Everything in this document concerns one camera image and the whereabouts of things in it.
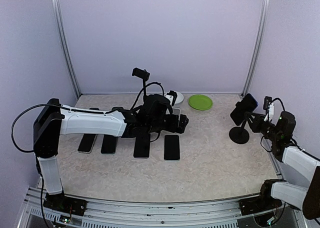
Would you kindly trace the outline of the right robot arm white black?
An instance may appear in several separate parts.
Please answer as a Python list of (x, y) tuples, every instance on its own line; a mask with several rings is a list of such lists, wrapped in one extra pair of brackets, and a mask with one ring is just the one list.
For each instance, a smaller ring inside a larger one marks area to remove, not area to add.
[(296, 126), (295, 116), (282, 111), (276, 124), (265, 120), (262, 114), (245, 112), (245, 120), (254, 133), (261, 133), (271, 141), (271, 153), (279, 162), (293, 168), (309, 181), (308, 187), (285, 180), (266, 180), (256, 206), (266, 210), (275, 200), (281, 200), (302, 211), (308, 220), (320, 217), (320, 160), (298, 147), (292, 140)]

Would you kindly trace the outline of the tall black clamp phone mount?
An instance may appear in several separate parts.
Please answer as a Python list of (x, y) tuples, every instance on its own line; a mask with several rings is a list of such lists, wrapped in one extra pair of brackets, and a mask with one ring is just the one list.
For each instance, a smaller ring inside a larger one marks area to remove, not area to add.
[(147, 97), (147, 84), (146, 84), (146, 82), (149, 80), (150, 73), (147, 72), (145, 69), (140, 69), (138, 67), (135, 67), (132, 70), (132, 76), (142, 79), (143, 100), (145, 100)]

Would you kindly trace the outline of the black phone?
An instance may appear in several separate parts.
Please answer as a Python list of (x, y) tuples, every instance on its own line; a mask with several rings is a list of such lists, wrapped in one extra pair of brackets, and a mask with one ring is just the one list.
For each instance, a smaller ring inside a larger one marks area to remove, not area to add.
[(113, 155), (116, 152), (118, 137), (104, 135), (100, 152), (104, 155)]
[(135, 138), (133, 157), (147, 159), (150, 155), (150, 134), (142, 134)]
[(235, 104), (234, 110), (230, 117), (236, 126), (240, 126), (245, 120), (245, 112), (253, 112), (258, 107), (257, 100), (250, 94), (246, 94), (241, 101)]

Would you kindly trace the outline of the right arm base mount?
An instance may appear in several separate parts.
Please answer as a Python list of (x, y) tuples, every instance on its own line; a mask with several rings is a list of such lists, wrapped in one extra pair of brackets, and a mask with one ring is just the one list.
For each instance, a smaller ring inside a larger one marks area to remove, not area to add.
[(283, 179), (267, 179), (262, 184), (258, 196), (239, 200), (241, 215), (246, 216), (281, 207), (282, 201), (271, 196), (271, 189), (275, 182), (283, 181)]

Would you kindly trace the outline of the white desktop phone stand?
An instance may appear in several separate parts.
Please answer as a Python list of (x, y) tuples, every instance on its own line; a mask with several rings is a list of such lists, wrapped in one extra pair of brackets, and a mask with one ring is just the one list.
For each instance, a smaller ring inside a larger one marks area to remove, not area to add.
[(181, 114), (181, 109), (180, 109), (180, 108), (173, 107), (173, 108), (172, 108), (172, 114), (173, 114), (173, 115), (180, 116), (180, 114)]

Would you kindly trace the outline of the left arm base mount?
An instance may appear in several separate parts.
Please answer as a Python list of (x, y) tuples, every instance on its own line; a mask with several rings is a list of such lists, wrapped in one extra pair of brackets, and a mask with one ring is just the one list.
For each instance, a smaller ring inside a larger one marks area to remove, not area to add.
[(54, 211), (83, 217), (87, 207), (87, 201), (65, 196), (62, 192), (54, 195), (46, 194), (43, 206)]

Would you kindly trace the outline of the phone with clear case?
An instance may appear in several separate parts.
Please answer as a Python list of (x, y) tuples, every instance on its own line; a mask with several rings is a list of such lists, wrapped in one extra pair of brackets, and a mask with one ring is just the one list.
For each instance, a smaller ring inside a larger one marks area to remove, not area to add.
[(81, 138), (77, 151), (79, 153), (90, 154), (95, 144), (96, 134), (84, 134)]

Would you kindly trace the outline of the black round base stand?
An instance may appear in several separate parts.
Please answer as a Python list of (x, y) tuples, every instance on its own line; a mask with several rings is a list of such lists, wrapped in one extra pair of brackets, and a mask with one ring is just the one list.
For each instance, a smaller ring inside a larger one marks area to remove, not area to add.
[(231, 118), (236, 124), (235, 127), (231, 128), (229, 131), (229, 138), (236, 144), (243, 145), (247, 143), (250, 139), (249, 132), (245, 129), (247, 121), (239, 121), (237, 118)]

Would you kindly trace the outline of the dark grey folding phone stand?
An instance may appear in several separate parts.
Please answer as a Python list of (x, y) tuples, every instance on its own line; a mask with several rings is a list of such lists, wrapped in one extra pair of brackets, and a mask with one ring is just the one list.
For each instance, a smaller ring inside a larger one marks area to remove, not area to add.
[(100, 109), (97, 107), (91, 107), (91, 108), (89, 108), (89, 110), (99, 111)]

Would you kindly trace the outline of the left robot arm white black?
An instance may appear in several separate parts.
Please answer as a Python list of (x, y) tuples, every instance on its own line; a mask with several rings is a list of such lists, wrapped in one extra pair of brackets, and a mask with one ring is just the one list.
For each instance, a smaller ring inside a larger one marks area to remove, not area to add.
[(50, 202), (63, 211), (70, 206), (64, 195), (58, 168), (58, 148), (61, 135), (104, 135), (110, 143), (118, 138), (134, 138), (135, 158), (148, 158), (151, 134), (170, 132), (178, 137), (185, 132), (189, 119), (175, 114), (171, 101), (160, 94), (144, 98), (134, 109), (114, 107), (110, 111), (83, 109), (60, 103), (52, 98), (33, 124), (33, 151), (38, 160), (43, 184)]

